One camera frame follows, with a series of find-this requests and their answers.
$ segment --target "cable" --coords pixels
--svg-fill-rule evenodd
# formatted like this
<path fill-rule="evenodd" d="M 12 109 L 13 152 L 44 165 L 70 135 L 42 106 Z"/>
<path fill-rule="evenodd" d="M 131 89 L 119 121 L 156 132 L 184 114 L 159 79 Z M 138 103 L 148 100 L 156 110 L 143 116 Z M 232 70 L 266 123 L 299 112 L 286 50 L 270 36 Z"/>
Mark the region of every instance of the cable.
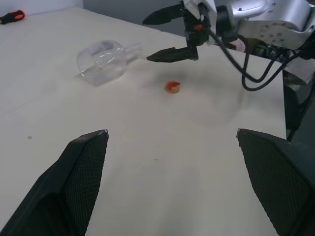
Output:
<path fill-rule="evenodd" d="M 267 80 L 264 84 L 262 84 L 261 86 L 258 86 L 258 87 L 256 87 L 256 88 L 250 88 L 250 87 L 248 87 L 248 86 L 246 85 L 246 81 L 245 81 L 246 77 L 244 76 L 244 77 L 242 78 L 242 85 L 243 85 L 243 87 L 244 87 L 247 91 L 252 91 L 252 92 L 253 92 L 253 91 L 258 91 L 258 90 L 263 89 L 264 87 L 266 87 L 268 84 L 270 84 L 270 83 L 275 79 L 275 77 L 286 67 L 286 65 L 287 65 L 288 63 L 290 63 L 292 60 L 298 58 L 299 56 L 301 56 L 301 54 L 300 54 L 300 55 L 299 55 L 299 54 L 296 54 L 296 55 L 291 56 L 289 59 L 287 59 L 287 60 L 279 67 L 279 69 L 270 77 L 269 80 Z"/>
<path fill-rule="evenodd" d="M 275 57 L 267 66 L 264 74 L 261 76 L 260 79 L 255 79 L 254 77 L 252 77 L 251 75 L 249 75 L 246 70 L 247 70 L 247 65 L 248 65 L 248 61 L 249 61 L 249 49 L 248 49 L 248 42 L 247 39 L 244 38 L 242 35 L 239 35 L 239 38 L 244 42 L 245 46 L 246 46 L 246 57 L 245 57 L 245 62 L 244 62 L 244 68 L 242 68 L 237 62 L 236 60 L 233 58 L 233 56 L 230 54 L 230 52 L 226 49 L 225 45 L 223 44 L 223 42 L 212 32 L 211 29 L 208 29 L 208 33 L 209 35 L 215 40 L 215 42 L 221 47 L 223 53 L 227 56 L 227 58 L 230 60 L 230 62 L 235 66 L 235 68 L 242 74 L 242 85 L 244 87 L 244 89 L 246 89 L 247 91 L 258 91 L 264 87 L 266 87 L 268 84 L 270 84 L 274 78 L 286 67 L 286 65 L 288 63 L 290 63 L 292 60 L 296 59 L 297 57 L 300 57 L 302 55 L 302 53 L 297 53 L 296 55 L 293 55 L 292 57 L 290 57 L 289 59 L 287 59 L 280 67 L 279 69 L 274 73 L 274 75 L 272 75 L 270 77 L 270 79 L 265 82 L 264 84 L 260 85 L 259 87 L 256 88 L 250 88 L 246 85 L 246 81 L 245 79 L 248 78 L 249 80 L 251 80 L 254 83 L 260 83 L 262 82 L 265 77 L 267 76 L 268 72 L 270 71 L 270 68 L 272 67 L 273 63 L 276 61 L 277 57 Z"/>

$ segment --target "mesh surface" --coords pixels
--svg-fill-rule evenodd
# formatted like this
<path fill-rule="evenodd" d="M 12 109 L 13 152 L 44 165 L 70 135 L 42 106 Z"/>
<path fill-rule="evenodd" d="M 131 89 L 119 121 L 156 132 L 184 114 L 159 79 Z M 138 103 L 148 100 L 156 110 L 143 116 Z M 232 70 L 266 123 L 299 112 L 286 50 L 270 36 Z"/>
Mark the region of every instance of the mesh surface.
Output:
<path fill-rule="evenodd" d="M 280 236 L 292 230 L 310 195 L 308 185 L 267 141 L 238 136 L 252 187 Z"/>
<path fill-rule="evenodd" d="M 64 185 L 65 201 L 78 233 L 83 236 L 98 195 L 106 152 L 104 136 L 98 136 L 83 149 Z"/>
<path fill-rule="evenodd" d="M 18 236 L 69 236 L 71 232 L 57 202 L 49 195 L 39 201 Z"/>

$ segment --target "clear plastic scoop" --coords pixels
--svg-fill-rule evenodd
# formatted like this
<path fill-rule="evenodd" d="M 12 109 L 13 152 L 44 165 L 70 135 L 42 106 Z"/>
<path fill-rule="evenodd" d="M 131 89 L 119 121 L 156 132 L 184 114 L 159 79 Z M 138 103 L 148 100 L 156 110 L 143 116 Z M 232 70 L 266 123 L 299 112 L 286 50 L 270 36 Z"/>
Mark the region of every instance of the clear plastic scoop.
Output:
<path fill-rule="evenodd" d="M 84 80 L 98 86 L 122 76 L 128 56 L 140 51 L 141 43 L 124 48 L 115 41 L 101 41 L 80 51 L 77 65 Z"/>

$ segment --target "red object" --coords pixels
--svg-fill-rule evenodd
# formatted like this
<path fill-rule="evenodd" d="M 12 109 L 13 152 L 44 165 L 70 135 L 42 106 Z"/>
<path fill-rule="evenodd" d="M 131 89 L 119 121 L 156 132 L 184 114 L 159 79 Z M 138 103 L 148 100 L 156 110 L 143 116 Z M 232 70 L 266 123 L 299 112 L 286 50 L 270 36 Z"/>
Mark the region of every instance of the red object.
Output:
<path fill-rule="evenodd" d="M 22 18 L 24 18 L 24 15 L 17 15 L 17 16 L 15 17 L 15 19 L 17 19 L 17 20 L 20 20 L 20 19 L 22 19 Z"/>
<path fill-rule="evenodd" d="M 203 25 L 196 25 L 196 26 L 193 27 L 193 29 L 194 29 L 195 31 L 202 31 Z"/>
<path fill-rule="evenodd" d="M 179 85 L 181 85 L 181 83 L 179 83 L 179 82 L 170 82 L 170 83 L 167 84 L 166 88 L 168 90 L 172 90 L 173 88 L 175 88 L 175 87 L 177 87 Z"/>

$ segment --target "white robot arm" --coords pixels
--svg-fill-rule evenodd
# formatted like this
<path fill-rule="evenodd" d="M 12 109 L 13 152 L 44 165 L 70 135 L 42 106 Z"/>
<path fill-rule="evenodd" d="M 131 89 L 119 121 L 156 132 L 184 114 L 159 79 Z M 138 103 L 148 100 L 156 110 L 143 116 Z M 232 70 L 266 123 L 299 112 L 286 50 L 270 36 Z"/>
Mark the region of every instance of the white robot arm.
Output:
<path fill-rule="evenodd" d="M 216 25 L 224 25 L 245 38 L 296 50 L 315 30 L 315 11 L 306 0 L 184 0 L 197 19 L 200 3 L 209 9 L 214 33 Z"/>
<path fill-rule="evenodd" d="M 197 46 L 217 43 L 242 74 L 243 87 L 248 91 L 257 91 L 267 86 L 293 59 L 315 58 L 315 7 L 306 0 L 182 0 L 178 5 L 152 13 L 143 24 L 161 25 L 179 17 L 184 19 L 187 47 L 164 49 L 147 57 L 148 60 L 168 63 L 198 60 Z M 225 47 L 237 38 L 247 47 L 243 67 Z M 270 62 L 261 78 L 253 78 L 246 72 L 249 60 L 247 38 L 277 46 L 277 57 L 285 50 L 296 50 L 297 53 L 288 58 L 267 82 L 249 88 L 245 79 L 261 83 L 277 57 Z"/>

